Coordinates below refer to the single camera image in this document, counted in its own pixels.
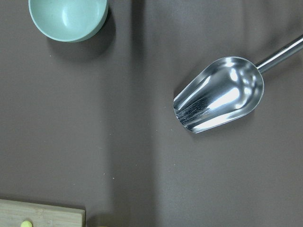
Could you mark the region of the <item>metal scoop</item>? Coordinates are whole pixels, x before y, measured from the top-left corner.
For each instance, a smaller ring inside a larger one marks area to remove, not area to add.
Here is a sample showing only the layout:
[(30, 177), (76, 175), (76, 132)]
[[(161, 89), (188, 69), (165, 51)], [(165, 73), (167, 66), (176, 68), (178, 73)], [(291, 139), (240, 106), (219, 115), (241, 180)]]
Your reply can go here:
[(200, 133), (246, 116), (263, 97), (262, 74), (302, 48), (300, 36), (257, 64), (238, 56), (217, 59), (174, 98), (176, 118)]

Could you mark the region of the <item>mint green bowl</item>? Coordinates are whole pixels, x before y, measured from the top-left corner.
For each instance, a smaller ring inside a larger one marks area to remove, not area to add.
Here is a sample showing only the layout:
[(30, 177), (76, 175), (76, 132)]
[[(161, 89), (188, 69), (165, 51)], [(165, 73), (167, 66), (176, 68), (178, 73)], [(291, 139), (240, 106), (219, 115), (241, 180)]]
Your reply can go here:
[(82, 42), (104, 25), (107, 0), (29, 0), (30, 16), (37, 29), (59, 42)]

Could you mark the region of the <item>yellow plastic knife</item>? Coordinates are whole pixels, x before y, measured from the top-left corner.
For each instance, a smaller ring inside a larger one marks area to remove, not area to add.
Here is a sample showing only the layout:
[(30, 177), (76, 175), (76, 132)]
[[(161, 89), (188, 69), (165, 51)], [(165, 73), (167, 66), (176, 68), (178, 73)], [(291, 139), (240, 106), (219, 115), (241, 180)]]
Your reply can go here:
[(33, 227), (33, 224), (31, 221), (29, 220), (24, 220), (22, 221), (22, 223), (20, 224), (20, 227)]

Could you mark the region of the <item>bamboo cutting board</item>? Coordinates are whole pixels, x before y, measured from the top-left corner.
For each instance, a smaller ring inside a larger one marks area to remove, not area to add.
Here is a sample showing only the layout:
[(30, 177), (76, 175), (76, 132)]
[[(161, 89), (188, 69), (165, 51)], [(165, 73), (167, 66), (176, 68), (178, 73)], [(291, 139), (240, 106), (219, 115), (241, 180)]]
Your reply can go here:
[(19, 227), (29, 220), (34, 227), (84, 227), (85, 210), (60, 206), (0, 200), (0, 225)]

